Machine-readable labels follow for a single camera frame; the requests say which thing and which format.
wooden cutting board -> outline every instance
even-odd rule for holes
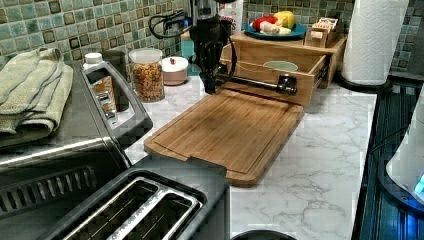
[[[227,168],[234,186],[251,187],[274,160],[303,107],[219,89],[144,142],[148,152],[204,159]]]

lemon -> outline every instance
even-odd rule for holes
[[[296,23],[296,18],[294,14],[290,11],[281,11],[274,14],[274,17],[283,19],[283,27],[292,29],[294,24]]]

kitchen counter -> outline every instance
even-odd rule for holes
[[[166,97],[144,104],[153,129],[126,150],[135,163],[143,141],[206,94],[199,77],[166,87]],[[253,229],[298,240],[350,239],[376,95],[331,84],[312,104],[254,188],[231,187],[231,237]]]

green towel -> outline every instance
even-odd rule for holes
[[[0,147],[46,137],[59,127],[72,87],[73,70],[63,63],[57,49],[39,49],[38,52],[38,58],[32,55],[38,59],[37,67],[29,74],[22,72],[26,79],[0,103]],[[0,84],[4,80],[3,71],[0,72]],[[8,76],[22,78],[18,73]]]
[[[9,97],[10,92],[26,80],[28,75],[37,68],[40,60],[39,48],[31,52],[25,52],[12,58],[3,68],[0,75],[0,104]]]

cereal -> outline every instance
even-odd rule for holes
[[[136,93],[143,102],[159,101],[165,97],[162,68],[159,63],[135,63],[133,83]]]

